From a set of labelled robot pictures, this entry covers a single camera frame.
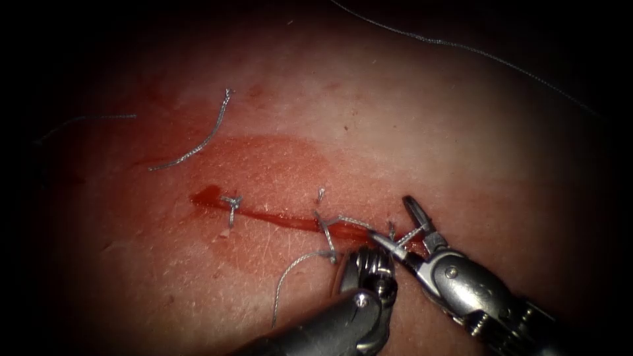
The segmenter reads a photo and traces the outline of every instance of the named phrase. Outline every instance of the skin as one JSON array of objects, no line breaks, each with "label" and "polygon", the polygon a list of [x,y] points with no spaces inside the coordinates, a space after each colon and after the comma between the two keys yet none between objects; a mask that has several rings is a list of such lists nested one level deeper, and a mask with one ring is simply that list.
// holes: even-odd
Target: skin
[{"label": "skin", "polygon": [[[75,123],[31,152],[36,171],[46,170],[30,176],[28,215],[39,223],[26,227],[24,255],[53,345],[227,353],[270,329],[285,268],[328,248],[322,233],[240,210],[309,220],[316,209],[383,233],[391,221],[403,235],[413,228],[405,194],[512,291],[574,325],[588,345],[601,337],[605,317],[586,311],[605,303],[595,291],[609,288],[612,266],[591,239],[618,241],[605,230],[611,161],[599,120],[489,59],[393,34],[324,1],[222,14],[149,16],[86,55],[68,77],[78,85],[54,94],[41,128],[79,115],[137,118]],[[536,53],[519,64],[573,77],[547,44],[529,50],[537,38],[512,51],[468,23],[428,16],[392,24],[515,59]],[[210,143],[149,172],[210,133],[225,88],[235,93]],[[193,202],[209,186],[244,197],[232,229],[226,209]],[[333,238],[340,251],[360,243]],[[337,269],[325,258],[293,269],[278,324],[323,304]],[[381,355],[482,352],[404,269],[396,273]]]}]

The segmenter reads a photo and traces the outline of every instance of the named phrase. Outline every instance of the gray suture thread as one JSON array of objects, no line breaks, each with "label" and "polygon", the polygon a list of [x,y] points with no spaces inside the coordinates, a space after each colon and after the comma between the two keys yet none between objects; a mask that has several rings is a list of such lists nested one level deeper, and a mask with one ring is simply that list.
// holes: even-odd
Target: gray suture thread
[{"label": "gray suture thread", "polygon": [[64,127],[70,125],[71,123],[76,123],[77,121],[88,120],[88,119],[136,119],[136,114],[97,115],[97,116],[88,115],[88,116],[73,117],[72,119],[66,120],[63,123],[61,123],[59,126],[57,126],[54,129],[50,130],[47,134],[45,134],[42,137],[40,137],[39,140],[33,141],[33,143],[34,144],[42,144],[49,137],[53,136],[57,131],[60,131],[61,129],[63,129]]},{"label": "gray suture thread", "polygon": [[[331,225],[331,224],[324,222],[323,219],[321,219],[321,216],[318,214],[317,211],[315,211],[315,216],[316,216],[316,220],[318,220],[318,224],[321,226],[321,229],[323,229],[323,233],[325,233],[325,238],[328,240],[328,245],[330,246],[330,251],[334,251],[334,244],[332,243],[332,236],[330,235],[330,230],[328,229],[328,226]],[[330,257],[330,262],[332,264],[336,263],[336,255],[333,255],[333,256]]]},{"label": "gray suture thread", "polygon": [[415,229],[411,230],[408,234],[404,235],[400,240],[398,240],[397,242],[398,246],[402,247],[406,245],[406,243],[411,241],[411,239],[413,239],[417,234],[419,234],[420,231],[422,231],[422,227],[416,227]]},{"label": "gray suture thread", "polygon": [[310,257],[314,257],[314,256],[323,256],[323,257],[336,257],[338,252],[336,251],[317,251],[317,252],[310,252],[308,254],[304,254],[303,256],[297,258],[294,262],[292,262],[290,264],[290,266],[288,266],[288,268],[286,268],[286,270],[284,271],[284,273],[282,274],[282,277],[279,279],[279,283],[277,284],[277,291],[275,292],[275,305],[272,309],[272,327],[274,328],[275,325],[277,324],[277,311],[279,309],[279,294],[280,291],[282,290],[282,284],[284,282],[284,279],[286,278],[286,276],[288,275],[288,273],[290,272],[290,270],[292,270],[296,265],[298,265],[299,263],[301,263],[301,261],[308,259]]},{"label": "gray suture thread", "polygon": [[325,194],[325,188],[319,188],[318,189],[318,198],[316,199],[316,202],[321,202],[321,200],[323,200],[323,195]]},{"label": "gray suture thread", "polygon": [[177,165],[177,164],[182,163],[183,161],[185,161],[187,158],[195,155],[200,150],[202,150],[206,146],[206,144],[209,143],[209,141],[211,140],[213,135],[215,135],[216,132],[218,132],[218,129],[220,128],[220,124],[222,123],[222,119],[224,118],[224,112],[226,111],[226,106],[229,104],[229,100],[231,99],[231,93],[232,92],[233,91],[231,89],[226,88],[226,92],[224,94],[224,101],[222,102],[222,106],[220,106],[220,113],[218,114],[218,120],[216,121],[216,126],[213,128],[211,133],[204,139],[204,141],[202,141],[202,143],[200,143],[198,146],[194,147],[193,150],[187,152],[184,156],[178,158],[177,160],[169,162],[169,163],[165,163],[165,164],[162,164],[162,165],[157,165],[156,167],[149,167],[148,170],[149,171],[157,171],[159,169],[164,169],[164,168],[168,168],[168,167]]},{"label": "gray suture thread", "polygon": [[389,238],[391,241],[396,239],[396,226],[393,222],[389,222]]},{"label": "gray suture thread", "polygon": [[231,212],[229,213],[229,228],[233,227],[233,221],[235,219],[235,211],[239,209],[239,203],[242,202],[242,196],[238,196],[237,198],[229,198],[227,196],[221,196],[220,200],[223,200],[231,206]]},{"label": "gray suture thread", "polygon": [[277,323],[277,310],[279,308],[279,294],[282,289],[282,284],[284,282],[284,279],[288,275],[288,272],[290,272],[290,270],[294,266],[298,265],[301,261],[312,256],[330,257],[330,262],[332,264],[336,263],[336,255],[338,254],[338,252],[336,252],[336,250],[334,249],[334,244],[332,243],[332,236],[330,235],[330,230],[328,229],[328,226],[338,223],[338,222],[348,222],[348,223],[353,223],[355,225],[362,226],[366,229],[371,229],[371,226],[368,223],[365,223],[356,219],[352,219],[352,218],[347,218],[342,215],[337,216],[336,218],[330,220],[329,222],[323,221],[323,219],[321,219],[321,216],[316,211],[315,211],[315,216],[316,216],[316,219],[318,220],[319,225],[321,226],[321,229],[323,229],[323,232],[325,233],[325,237],[328,240],[328,245],[330,245],[330,250],[317,251],[317,252],[312,252],[309,254],[304,254],[303,256],[299,257],[295,262],[292,262],[290,266],[288,266],[288,268],[286,268],[286,270],[282,274],[281,279],[279,279],[279,284],[277,284],[277,292],[275,292],[275,305],[272,310],[272,327],[273,328],[275,327],[275,324]]},{"label": "gray suture thread", "polygon": [[463,44],[457,44],[454,42],[449,42],[449,41],[444,41],[444,40],[436,40],[434,38],[426,38],[424,36],[420,36],[418,34],[413,34],[411,32],[405,32],[402,30],[398,30],[395,29],[393,27],[389,27],[387,25],[383,25],[379,22],[376,22],[374,20],[371,20],[367,17],[361,16],[355,12],[353,12],[352,10],[349,10],[348,8],[344,7],[343,5],[337,3],[335,0],[330,0],[333,4],[335,4],[336,6],[340,7],[341,9],[343,9],[344,11],[347,11],[348,13],[352,14],[353,16],[356,16],[357,18],[360,18],[361,20],[367,21],[370,24],[373,24],[375,26],[384,28],[385,30],[391,31],[391,32],[395,32],[397,34],[401,34],[403,36],[407,36],[410,38],[414,38],[416,40],[428,43],[428,44],[434,44],[434,45],[446,45],[448,47],[453,47],[453,48],[458,48],[458,49],[463,49],[465,51],[470,51],[472,53],[476,53],[478,55],[482,55],[486,58],[492,59],[493,61],[499,62],[503,65],[506,65],[507,67],[510,67],[512,69],[514,69],[515,71],[518,71],[520,73],[523,73],[525,75],[527,75],[528,77],[536,80],[537,82],[541,83],[542,85],[545,85],[546,87],[550,88],[551,90],[554,90],[555,92],[559,93],[560,95],[564,96],[565,98],[567,98],[568,100],[570,100],[572,103],[576,104],[578,107],[582,108],[583,110],[585,110],[586,112],[592,114],[595,117],[598,118],[602,118],[602,116],[600,114],[598,114],[597,112],[595,112],[592,108],[588,107],[587,105],[583,104],[580,100],[576,99],[575,97],[571,96],[570,94],[567,94],[566,92],[562,91],[561,89],[557,88],[556,86],[554,86],[553,84],[550,84],[549,82],[543,80],[542,78],[536,76],[535,74],[532,74],[531,72],[526,71],[523,68],[520,68],[516,65],[513,65],[512,63],[501,59],[495,55],[491,55],[490,53],[481,51],[480,49],[477,48],[473,48],[473,47],[469,47],[467,45],[463,45]]},{"label": "gray suture thread", "polygon": [[362,227],[364,227],[365,229],[368,229],[368,230],[373,230],[374,229],[373,227],[371,227],[371,225],[369,225],[366,222],[362,222],[362,221],[356,220],[354,218],[348,218],[347,216],[343,216],[343,215],[339,215],[336,218],[330,220],[329,222],[326,222],[326,225],[330,226],[330,225],[334,225],[335,223],[338,223],[338,222],[352,223],[354,225],[362,226]]}]

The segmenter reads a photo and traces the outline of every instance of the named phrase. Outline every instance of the blood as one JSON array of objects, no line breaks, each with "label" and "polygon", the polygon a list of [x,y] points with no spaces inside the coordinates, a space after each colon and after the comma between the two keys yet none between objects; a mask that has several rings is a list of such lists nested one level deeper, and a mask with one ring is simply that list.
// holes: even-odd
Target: blood
[{"label": "blood", "polygon": [[[222,195],[222,189],[217,185],[208,185],[205,189],[191,196],[191,202],[196,206],[204,209],[219,209],[230,211],[231,207],[227,202],[220,199]],[[248,216],[252,219],[261,220],[264,222],[273,223],[280,227],[287,227],[290,229],[298,229],[302,231],[319,232],[321,227],[318,224],[316,218],[308,218],[303,216],[290,216],[283,213],[262,213],[249,210],[247,208],[240,208],[235,211],[236,215]],[[333,237],[345,240],[353,241],[367,241],[367,230],[364,227],[358,225],[349,224],[346,222],[338,222],[329,226],[329,231]]]}]

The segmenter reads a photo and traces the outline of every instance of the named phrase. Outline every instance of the loose suture strand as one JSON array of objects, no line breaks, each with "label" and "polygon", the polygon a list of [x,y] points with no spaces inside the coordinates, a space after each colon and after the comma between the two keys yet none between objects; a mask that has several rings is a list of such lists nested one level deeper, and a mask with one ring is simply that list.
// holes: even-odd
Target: loose suture strand
[{"label": "loose suture strand", "polygon": [[278,309],[279,309],[279,296],[280,296],[280,293],[281,293],[281,290],[282,290],[282,284],[284,282],[284,279],[288,275],[288,273],[290,273],[290,270],[292,270],[299,263],[301,263],[302,261],[304,261],[304,260],[306,260],[306,259],[308,259],[310,257],[323,256],[323,257],[330,257],[330,258],[334,257],[334,258],[336,258],[337,254],[338,254],[338,252],[333,251],[333,250],[310,252],[308,254],[304,254],[303,256],[297,258],[294,262],[292,262],[290,264],[290,266],[288,266],[286,268],[286,270],[283,272],[281,278],[279,279],[279,283],[277,284],[277,290],[275,291],[275,304],[274,304],[273,309],[272,309],[272,327],[273,328],[277,324],[277,314],[278,314]]},{"label": "loose suture strand", "polygon": [[86,115],[86,116],[78,116],[73,117],[72,119],[66,120],[61,123],[59,126],[50,130],[48,133],[40,137],[38,140],[34,140],[34,144],[43,144],[48,138],[53,136],[55,133],[59,132],[64,127],[70,125],[71,123],[76,123],[77,121],[82,120],[95,120],[95,119],[136,119],[136,114],[119,114],[119,115]]},{"label": "loose suture strand", "polygon": [[216,134],[216,132],[218,132],[218,129],[220,128],[220,124],[222,123],[222,119],[224,118],[224,112],[226,111],[226,107],[229,104],[229,100],[231,99],[232,92],[233,91],[231,89],[229,88],[226,89],[226,92],[224,94],[224,101],[222,102],[222,106],[220,106],[220,113],[218,114],[218,119],[216,120],[216,126],[213,128],[213,130],[211,130],[211,133],[202,141],[202,143],[194,147],[191,151],[187,152],[184,156],[178,158],[177,160],[169,162],[169,163],[165,163],[162,165],[157,165],[156,167],[149,167],[148,170],[157,171],[159,169],[173,167],[177,164],[184,162],[187,158],[190,158],[191,156],[195,155],[200,150],[202,150],[206,146],[206,144],[209,143],[209,141]]},{"label": "loose suture strand", "polygon": [[[325,234],[325,238],[328,241],[328,246],[330,247],[330,251],[334,251],[334,244],[332,242],[332,236],[330,234],[330,229],[328,229],[328,224],[325,223],[323,221],[323,219],[321,219],[321,216],[316,211],[315,211],[315,217],[316,217],[316,220],[318,221],[319,226],[321,226],[321,229],[323,230],[323,233]],[[333,255],[333,256],[330,257],[330,262],[332,264],[336,263],[336,255]]]},{"label": "loose suture strand", "polygon": [[501,59],[499,57],[497,57],[496,55],[492,55],[490,53],[484,52],[480,49],[474,48],[474,47],[470,47],[468,45],[463,45],[463,44],[457,44],[455,42],[449,42],[449,41],[444,41],[444,40],[438,40],[438,39],[434,39],[434,38],[426,38],[424,36],[420,36],[418,34],[414,34],[411,32],[406,32],[406,31],[402,31],[402,30],[398,30],[396,28],[393,27],[389,27],[387,25],[381,24],[379,22],[376,22],[374,20],[371,20],[367,17],[361,16],[358,13],[353,12],[352,10],[344,7],[343,5],[337,3],[335,0],[330,0],[333,4],[335,4],[336,6],[340,7],[341,9],[343,9],[344,11],[347,11],[349,14],[356,16],[357,18],[360,18],[361,20],[367,21],[370,24],[373,24],[375,26],[384,28],[385,30],[391,31],[391,32],[395,32],[397,34],[401,34],[403,36],[407,36],[410,38],[414,38],[416,40],[419,40],[421,42],[425,42],[428,44],[433,44],[433,45],[445,45],[448,47],[453,47],[453,48],[457,48],[457,49],[463,49],[465,51],[469,51],[478,55],[482,55],[488,59],[492,59],[493,61],[496,61],[498,63],[501,63],[503,65],[506,65],[507,67],[510,67],[511,69],[514,69],[515,71],[518,71],[520,73],[523,73],[524,75],[527,75],[528,77],[536,80],[537,82],[541,83],[542,85],[545,85],[546,87],[550,88],[551,90],[554,90],[556,93],[562,95],[563,97],[565,97],[566,99],[570,100],[572,103],[574,103],[575,105],[577,105],[578,107],[580,107],[581,109],[585,110],[586,112],[588,112],[589,114],[598,117],[598,118],[602,118],[602,116],[600,114],[598,114],[598,112],[594,111],[592,108],[590,108],[589,106],[587,106],[586,104],[582,103],[580,100],[576,99],[574,96],[571,96],[570,94],[567,94],[565,91],[563,91],[562,89],[556,87],[554,84],[551,84],[550,82],[547,82],[546,80],[542,79],[541,77],[537,76],[536,74],[533,74],[517,65],[514,65],[504,59]]},{"label": "loose suture strand", "polygon": [[409,241],[411,241],[415,236],[417,236],[417,234],[419,234],[423,230],[424,229],[422,227],[416,227],[415,229],[411,230],[408,234],[404,235],[400,240],[398,240],[397,242],[398,246],[402,247],[406,245]]}]

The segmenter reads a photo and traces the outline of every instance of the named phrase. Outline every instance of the red blood smear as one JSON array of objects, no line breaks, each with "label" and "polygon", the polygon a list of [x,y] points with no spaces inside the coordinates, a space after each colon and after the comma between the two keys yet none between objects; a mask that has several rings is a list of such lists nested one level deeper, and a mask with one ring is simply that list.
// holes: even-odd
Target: red blood smear
[{"label": "red blood smear", "polygon": [[[231,208],[229,204],[227,204],[227,202],[223,200],[220,200],[221,192],[222,190],[218,186],[210,185],[199,193],[192,195],[191,201],[197,206],[230,211]],[[281,227],[288,227],[291,229],[298,229],[303,231],[321,231],[316,218],[296,218],[283,214],[254,212],[243,208],[236,210],[235,213],[237,215],[248,216],[253,219],[273,223]],[[334,225],[330,225],[328,227],[328,230],[330,230],[330,233],[333,237],[362,242],[367,241],[367,230],[364,227],[360,227],[357,225],[340,222]]]}]

